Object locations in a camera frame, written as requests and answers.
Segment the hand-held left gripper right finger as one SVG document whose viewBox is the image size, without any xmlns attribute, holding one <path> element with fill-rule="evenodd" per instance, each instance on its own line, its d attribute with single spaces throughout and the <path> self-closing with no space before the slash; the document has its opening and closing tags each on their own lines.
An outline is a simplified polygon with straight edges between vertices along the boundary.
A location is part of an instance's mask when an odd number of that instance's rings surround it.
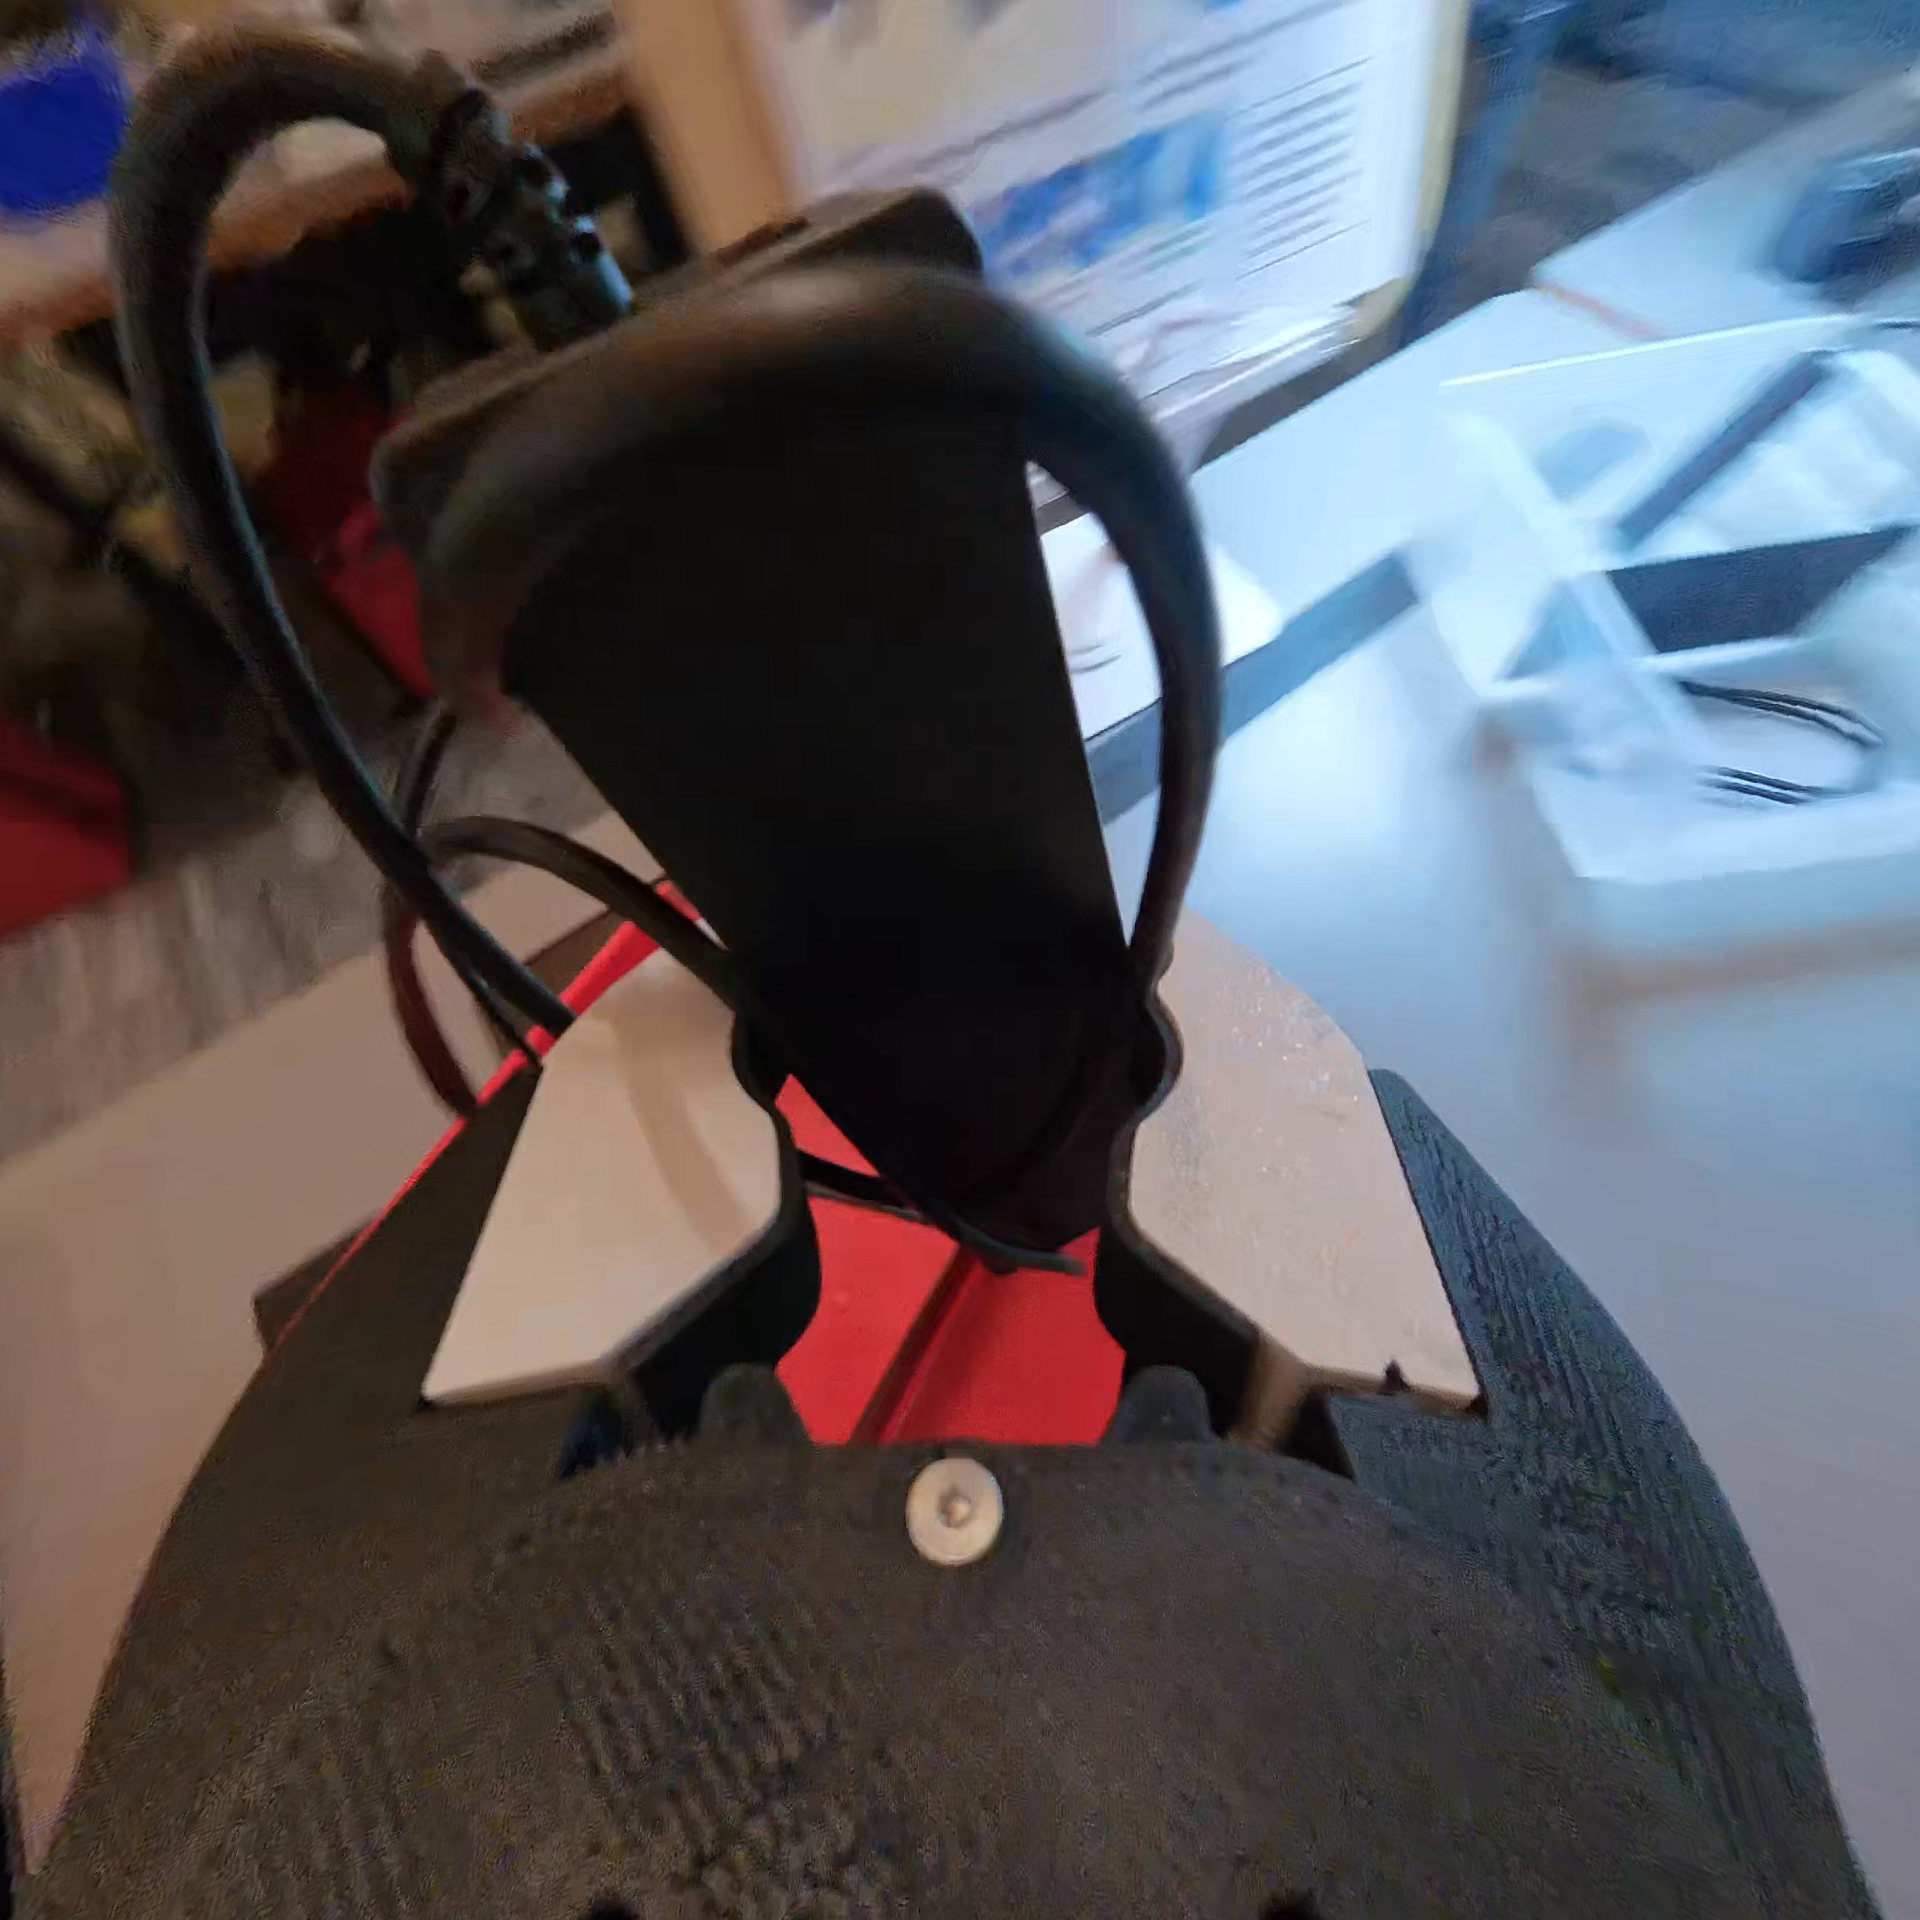
<svg viewBox="0 0 1920 1920">
<path fill-rule="evenodd" d="M 1181 1369 L 1217 1433 L 1283 1443 L 1317 1397 L 1476 1409 L 1482 1381 L 1355 1043 L 1181 917 L 1152 1005 L 1168 1069 L 1116 1147 L 1097 1312 Z"/>
</svg>

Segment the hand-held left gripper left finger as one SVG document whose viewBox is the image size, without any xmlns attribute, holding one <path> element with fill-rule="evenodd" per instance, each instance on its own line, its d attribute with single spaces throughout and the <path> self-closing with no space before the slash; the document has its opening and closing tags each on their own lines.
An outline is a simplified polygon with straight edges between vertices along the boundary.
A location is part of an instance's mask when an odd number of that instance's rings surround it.
<svg viewBox="0 0 1920 1920">
<path fill-rule="evenodd" d="M 800 1152 L 731 1010 L 684 967 L 639 967 L 536 1077 L 424 1399 L 627 1378 L 688 1423 L 730 1363 L 789 1355 L 820 1298 Z"/>
</svg>

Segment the red plastic bin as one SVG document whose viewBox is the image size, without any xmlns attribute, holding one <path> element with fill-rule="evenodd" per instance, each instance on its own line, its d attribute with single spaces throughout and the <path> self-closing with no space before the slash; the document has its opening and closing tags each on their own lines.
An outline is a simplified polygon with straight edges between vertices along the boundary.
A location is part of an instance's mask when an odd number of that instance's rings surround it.
<svg viewBox="0 0 1920 1920">
<path fill-rule="evenodd" d="M 568 1002 L 586 1002 L 588 978 L 593 992 L 604 992 L 611 979 L 629 974 L 639 960 L 629 945 L 639 941 L 624 920 L 602 913 L 577 926 L 536 960 L 536 974 Z M 779 1112 L 786 1120 L 795 1144 L 820 1161 L 849 1168 L 873 1170 L 819 1107 L 799 1077 L 789 1077 L 779 1096 Z M 260 1350 L 269 1352 L 293 1326 L 307 1302 L 325 1287 L 331 1272 L 354 1255 L 375 1224 L 416 1186 L 418 1177 L 444 1147 L 459 1136 L 463 1120 L 456 1120 L 424 1161 L 400 1183 L 393 1199 L 372 1214 L 368 1223 L 349 1230 L 343 1239 L 309 1257 L 255 1295 L 255 1323 Z M 795 1401 L 799 1413 L 815 1437 L 826 1442 L 881 1442 L 906 1437 L 922 1426 L 940 1431 L 947 1413 L 933 1413 L 936 1386 L 929 1381 L 948 1359 L 962 1373 L 975 1363 L 1012 1369 L 1015 1361 L 967 1359 L 962 1346 L 979 1335 L 987 1337 L 984 1317 L 992 1299 L 980 1302 L 977 1293 L 994 1285 L 992 1272 L 977 1270 L 971 1255 L 943 1239 L 936 1230 L 914 1226 L 900 1218 L 852 1206 L 845 1199 L 815 1194 L 809 1199 L 824 1262 L 824 1298 L 799 1346 L 785 1355 L 778 1370 Z M 1084 1370 L 1069 1399 L 1048 1415 L 1034 1443 L 1072 1442 L 1093 1429 L 1093 1409 L 1109 1392 L 1109 1375 L 1117 1381 L 1114 1346 L 1097 1326 L 1081 1328 L 1081 1304 L 1060 1287 L 1080 1281 L 1041 1270 L 1025 1279 L 999 1277 L 1009 1289 L 999 1307 L 1015 1314 L 1019 1337 L 1035 1335 L 1041 1318 L 1052 1314 L 1067 1329 L 1072 1363 Z"/>
</svg>

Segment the black usb hub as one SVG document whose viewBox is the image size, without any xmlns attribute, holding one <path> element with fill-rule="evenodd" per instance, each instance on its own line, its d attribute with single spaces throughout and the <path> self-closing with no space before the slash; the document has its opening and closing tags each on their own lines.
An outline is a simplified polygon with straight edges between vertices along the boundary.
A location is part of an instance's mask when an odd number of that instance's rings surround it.
<svg viewBox="0 0 1920 1920">
<path fill-rule="evenodd" d="M 1160 647 L 1172 816 L 1135 939 L 1028 466 Z M 1097 1226 L 1209 801 L 1217 610 L 1162 433 L 964 216 L 831 200 L 586 342 L 499 351 L 372 488 L 445 695 L 553 734 L 877 1175 L 1023 1249 Z"/>
</svg>

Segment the clear plastic bin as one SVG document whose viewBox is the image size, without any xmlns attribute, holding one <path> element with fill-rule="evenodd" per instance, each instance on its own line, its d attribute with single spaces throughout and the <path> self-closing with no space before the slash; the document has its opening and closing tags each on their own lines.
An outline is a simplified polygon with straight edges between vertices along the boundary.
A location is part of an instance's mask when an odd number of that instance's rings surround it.
<svg viewBox="0 0 1920 1920">
<path fill-rule="evenodd" d="M 1832 378 L 1639 550 L 1613 525 L 1802 351 Z M 1658 655 L 1607 568 L 1917 525 L 1915 320 L 1733 326 L 1460 375 L 1409 550 L 1573 874 L 1691 885 L 1915 851 L 1917 545 L 1797 634 Z"/>
</svg>

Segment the red bag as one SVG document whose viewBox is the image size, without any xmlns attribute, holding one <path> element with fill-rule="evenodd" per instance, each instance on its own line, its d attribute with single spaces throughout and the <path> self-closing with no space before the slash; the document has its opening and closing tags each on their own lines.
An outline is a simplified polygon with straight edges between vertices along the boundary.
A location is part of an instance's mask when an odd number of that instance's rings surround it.
<svg viewBox="0 0 1920 1920">
<path fill-rule="evenodd" d="M 2 936 L 131 885 L 136 835 L 124 779 L 2 710 Z"/>
<path fill-rule="evenodd" d="M 359 377 L 304 397 L 280 431 L 288 533 L 352 634 L 418 703 L 437 697 L 416 567 L 372 496 L 388 410 Z"/>
</svg>

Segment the printed sign board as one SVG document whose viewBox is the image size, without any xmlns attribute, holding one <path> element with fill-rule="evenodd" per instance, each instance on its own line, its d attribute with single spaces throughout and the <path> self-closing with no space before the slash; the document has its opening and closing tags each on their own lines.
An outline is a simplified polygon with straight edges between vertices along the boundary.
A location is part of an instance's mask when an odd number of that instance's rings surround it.
<svg viewBox="0 0 1920 1920">
<path fill-rule="evenodd" d="M 731 6 L 800 200 L 925 185 L 1188 466 L 1378 333 L 1450 191 L 1465 2 Z"/>
</svg>

